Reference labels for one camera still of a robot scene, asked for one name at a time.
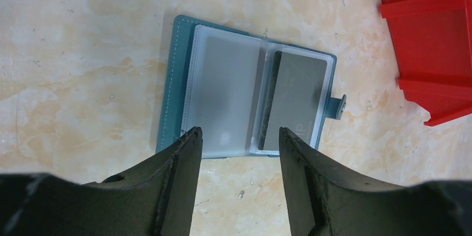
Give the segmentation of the black VIP credit card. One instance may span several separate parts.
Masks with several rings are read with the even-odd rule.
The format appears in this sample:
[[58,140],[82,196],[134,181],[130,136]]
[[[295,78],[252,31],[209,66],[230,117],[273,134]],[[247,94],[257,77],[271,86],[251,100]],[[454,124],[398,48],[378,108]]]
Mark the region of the black VIP credit card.
[[310,143],[316,126],[328,62],[277,51],[265,99],[258,149],[277,151],[279,128]]

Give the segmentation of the red plastic bin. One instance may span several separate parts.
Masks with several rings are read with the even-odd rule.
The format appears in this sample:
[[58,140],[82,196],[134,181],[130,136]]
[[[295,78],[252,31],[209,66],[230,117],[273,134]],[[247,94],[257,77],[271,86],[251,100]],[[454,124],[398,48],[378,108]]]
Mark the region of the red plastic bin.
[[471,0],[381,0],[408,101],[427,126],[471,114]]

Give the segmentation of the teal card holder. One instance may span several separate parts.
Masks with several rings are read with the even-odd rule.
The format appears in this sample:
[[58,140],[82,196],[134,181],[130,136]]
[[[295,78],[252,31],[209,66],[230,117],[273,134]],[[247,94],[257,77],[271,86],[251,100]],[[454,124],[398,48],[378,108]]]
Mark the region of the teal card holder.
[[216,23],[178,15],[173,21],[156,151],[192,127],[203,130],[202,157],[272,156],[258,149],[274,54],[328,62],[310,147],[319,146],[326,119],[339,120],[346,98],[332,97],[335,55]]

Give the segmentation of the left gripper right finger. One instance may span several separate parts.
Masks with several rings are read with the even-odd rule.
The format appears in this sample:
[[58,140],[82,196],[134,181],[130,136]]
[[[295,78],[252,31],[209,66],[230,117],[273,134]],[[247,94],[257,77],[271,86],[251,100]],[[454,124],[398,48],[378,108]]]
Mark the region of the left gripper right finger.
[[360,174],[288,128],[279,153],[292,235],[470,235],[471,182],[400,186]]

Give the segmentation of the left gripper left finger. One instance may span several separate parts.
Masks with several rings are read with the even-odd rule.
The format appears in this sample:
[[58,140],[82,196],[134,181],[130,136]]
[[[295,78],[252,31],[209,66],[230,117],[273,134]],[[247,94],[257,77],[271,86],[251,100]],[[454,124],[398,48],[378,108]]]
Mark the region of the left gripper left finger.
[[1,175],[2,235],[189,235],[203,148],[194,127],[100,183]]

